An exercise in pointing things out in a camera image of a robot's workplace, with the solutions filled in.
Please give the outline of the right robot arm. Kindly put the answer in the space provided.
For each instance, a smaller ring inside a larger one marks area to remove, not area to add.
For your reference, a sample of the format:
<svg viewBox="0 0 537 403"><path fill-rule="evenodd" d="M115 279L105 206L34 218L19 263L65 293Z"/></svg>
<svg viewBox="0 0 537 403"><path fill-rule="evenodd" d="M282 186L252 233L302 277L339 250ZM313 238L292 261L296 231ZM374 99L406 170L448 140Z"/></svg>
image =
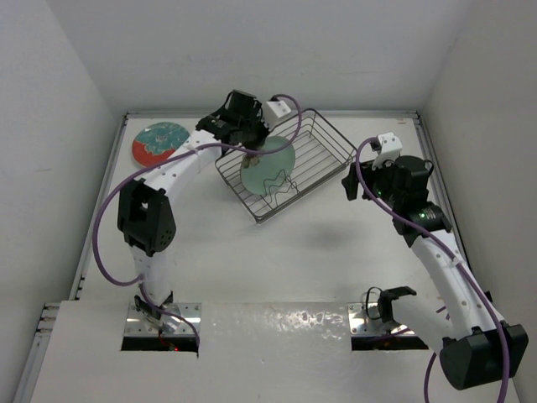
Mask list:
<svg viewBox="0 0 537 403"><path fill-rule="evenodd" d="M408 326L440 360L457 390L500 382L500 394L519 369L529 337L510 325L477 283L456 245L452 225L429 198L430 161L403 155L355 161L342 180L347 199L375 202L392 218L394 229L424 265L447 309L448 318L429 315L417 287L382 290L382 322Z"/></svg>

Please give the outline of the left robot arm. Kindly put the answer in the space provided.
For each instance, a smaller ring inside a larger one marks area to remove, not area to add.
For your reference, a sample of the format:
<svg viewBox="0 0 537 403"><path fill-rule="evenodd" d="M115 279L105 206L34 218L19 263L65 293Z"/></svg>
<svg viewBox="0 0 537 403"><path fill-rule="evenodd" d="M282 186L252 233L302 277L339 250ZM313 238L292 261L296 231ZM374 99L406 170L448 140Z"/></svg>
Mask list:
<svg viewBox="0 0 537 403"><path fill-rule="evenodd" d="M253 95L233 90L172 154L186 157L154 168L120 190L117 227L130 248L136 274L142 277L143 308L149 304L162 307L173 300L164 251L176 234L172 205L181 190L225 153L223 145L256 150L268 135L262 103Z"/></svg>

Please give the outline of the red and teal plate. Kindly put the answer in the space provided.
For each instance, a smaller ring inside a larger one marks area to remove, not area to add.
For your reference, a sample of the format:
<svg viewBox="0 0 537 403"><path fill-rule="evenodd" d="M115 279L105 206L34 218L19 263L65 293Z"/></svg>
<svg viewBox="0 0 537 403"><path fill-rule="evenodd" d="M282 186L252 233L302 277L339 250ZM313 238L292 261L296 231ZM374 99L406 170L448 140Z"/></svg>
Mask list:
<svg viewBox="0 0 537 403"><path fill-rule="evenodd" d="M153 123L135 136L132 157L138 165L148 167L167 160L189 139L190 132L178 123Z"/></svg>

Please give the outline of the green flower plate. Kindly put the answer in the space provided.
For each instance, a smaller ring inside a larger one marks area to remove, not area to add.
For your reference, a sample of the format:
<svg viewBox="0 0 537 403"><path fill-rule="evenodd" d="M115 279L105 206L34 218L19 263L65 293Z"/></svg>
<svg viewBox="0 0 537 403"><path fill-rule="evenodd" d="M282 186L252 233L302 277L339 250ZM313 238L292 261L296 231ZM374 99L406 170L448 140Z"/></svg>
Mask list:
<svg viewBox="0 0 537 403"><path fill-rule="evenodd" d="M253 156L250 166L241 166L240 179L246 190L258 196L267 196L282 186L295 167L295 148L288 139L268 137L262 151L280 149L277 153Z"/></svg>

